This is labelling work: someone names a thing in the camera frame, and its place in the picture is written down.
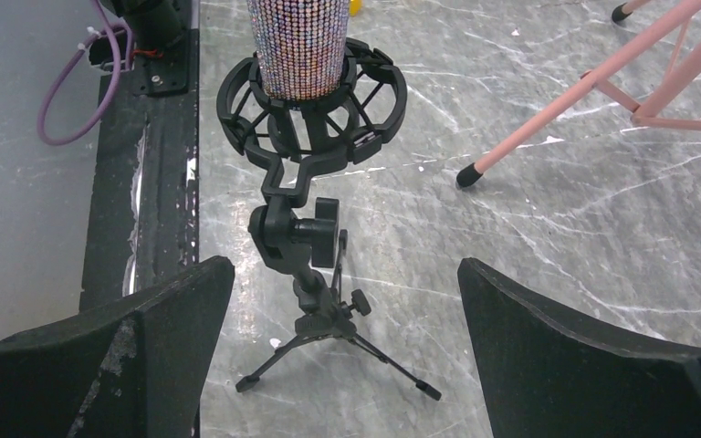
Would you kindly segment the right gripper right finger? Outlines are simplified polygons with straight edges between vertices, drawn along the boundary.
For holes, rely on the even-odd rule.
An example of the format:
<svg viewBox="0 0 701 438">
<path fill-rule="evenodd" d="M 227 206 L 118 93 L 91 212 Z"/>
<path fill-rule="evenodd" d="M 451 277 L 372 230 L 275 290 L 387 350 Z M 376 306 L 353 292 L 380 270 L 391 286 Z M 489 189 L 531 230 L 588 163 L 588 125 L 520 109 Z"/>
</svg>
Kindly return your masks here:
<svg viewBox="0 0 701 438">
<path fill-rule="evenodd" d="M 701 348 L 603 322 L 475 258 L 457 277 L 496 437 L 701 437 Z"/>
</svg>

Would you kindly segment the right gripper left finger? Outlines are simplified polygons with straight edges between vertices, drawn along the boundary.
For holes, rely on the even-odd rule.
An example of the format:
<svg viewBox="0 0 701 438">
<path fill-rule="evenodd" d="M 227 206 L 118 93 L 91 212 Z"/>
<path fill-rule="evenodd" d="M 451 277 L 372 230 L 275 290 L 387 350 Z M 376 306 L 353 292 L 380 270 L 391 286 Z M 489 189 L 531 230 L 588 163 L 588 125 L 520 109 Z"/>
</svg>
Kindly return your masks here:
<svg viewBox="0 0 701 438">
<path fill-rule="evenodd" d="M 0 340 L 0 437 L 196 437 L 235 280 L 216 255 Z"/>
</svg>

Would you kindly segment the silver glitter microphone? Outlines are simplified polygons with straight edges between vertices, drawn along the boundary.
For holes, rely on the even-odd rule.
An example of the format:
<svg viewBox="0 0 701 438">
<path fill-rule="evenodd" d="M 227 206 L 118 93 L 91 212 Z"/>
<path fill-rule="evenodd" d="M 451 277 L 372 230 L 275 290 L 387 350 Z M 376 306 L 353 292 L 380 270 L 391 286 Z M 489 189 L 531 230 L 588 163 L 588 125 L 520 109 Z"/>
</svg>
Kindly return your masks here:
<svg viewBox="0 0 701 438">
<path fill-rule="evenodd" d="M 322 98 L 340 84 L 350 3 L 249 0 L 262 88 L 293 102 Z"/>
</svg>

